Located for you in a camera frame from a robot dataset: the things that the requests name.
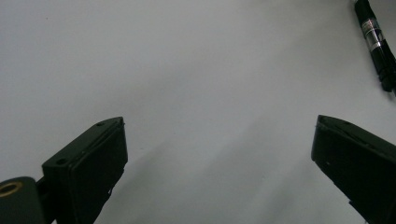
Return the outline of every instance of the black plastic part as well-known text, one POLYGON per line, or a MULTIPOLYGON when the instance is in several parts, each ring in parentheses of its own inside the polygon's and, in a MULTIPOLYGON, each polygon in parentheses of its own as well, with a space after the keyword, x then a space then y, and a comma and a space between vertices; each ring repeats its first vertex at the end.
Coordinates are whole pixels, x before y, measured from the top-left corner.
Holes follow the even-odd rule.
POLYGON ((40 198, 31 177, 18 177, 0 183, 0 223, 44 224, 40 198))
POLYGON ((374 49, 371 55, 382 89, 392 91, 396 87, 396 59, 387 40, 381 41, 381 47, 374 49))
POLYGON ((347 121, 319 116, 311 157, 366 221, 396 223, 396 146, 347 121))
POLYGON ((355 3, 355 11, 361 26, 368 19, 376 19, 368 0, 358 0, 355 3))
POLYGON ((107 119, 43 164, 58 224, 92 224, 128 161, 122 118, 107 119))

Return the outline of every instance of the white table surface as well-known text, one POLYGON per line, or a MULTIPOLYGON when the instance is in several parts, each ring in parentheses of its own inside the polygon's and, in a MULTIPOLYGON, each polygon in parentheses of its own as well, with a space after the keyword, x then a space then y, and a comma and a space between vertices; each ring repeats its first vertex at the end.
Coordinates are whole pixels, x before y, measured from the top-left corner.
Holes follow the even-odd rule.
MULTIPOLYGON (((371 5, 395 52, 396 4, 371 5)), ((95 223, 363 223, 310 159, 317 116, 396 143, 347 0, 4 0, 0 74, 1 180, 124 117, 95 223)))

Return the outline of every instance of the black pen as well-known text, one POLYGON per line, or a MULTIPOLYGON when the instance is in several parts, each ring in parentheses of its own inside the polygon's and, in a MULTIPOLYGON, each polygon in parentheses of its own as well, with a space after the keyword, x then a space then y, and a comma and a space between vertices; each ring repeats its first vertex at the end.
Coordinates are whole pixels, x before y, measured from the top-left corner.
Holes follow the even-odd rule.
POLYGON ((396 60, 376 21, 368 0, 353 0, 359 24, 371 52, 378 78, 384 91, 396 95, 396 60))

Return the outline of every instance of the white surface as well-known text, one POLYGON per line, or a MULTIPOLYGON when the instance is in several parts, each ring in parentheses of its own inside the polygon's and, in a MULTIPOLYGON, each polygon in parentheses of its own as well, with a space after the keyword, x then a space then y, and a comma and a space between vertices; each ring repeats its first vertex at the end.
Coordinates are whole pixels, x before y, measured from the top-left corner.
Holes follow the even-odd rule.
MULTIPOLYGON (((372 7, 396 51, 396 5, 372 7)), ((349 1, 5 0, 0 74, 1 180, 124 116, 96 223, 363 223, 310 160, 317 116, 396 143, 349 1)))

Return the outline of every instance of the screw hole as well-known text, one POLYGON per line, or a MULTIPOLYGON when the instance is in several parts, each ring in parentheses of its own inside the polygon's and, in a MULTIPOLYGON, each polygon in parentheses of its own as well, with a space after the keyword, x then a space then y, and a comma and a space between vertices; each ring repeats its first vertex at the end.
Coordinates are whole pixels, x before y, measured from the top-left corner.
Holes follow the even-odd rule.
POLYGON ((21 182, 11 182, 5 184, 4 186, 0 186, 0 198, 6 197, 10 194, 17 192, 22 187, 21 182))
POLYGON ((58 164, 58 165, 63 165, 65 163, 67 163, 67 159, 60 159, 60 160, 56 161, 56 164, 58 164))

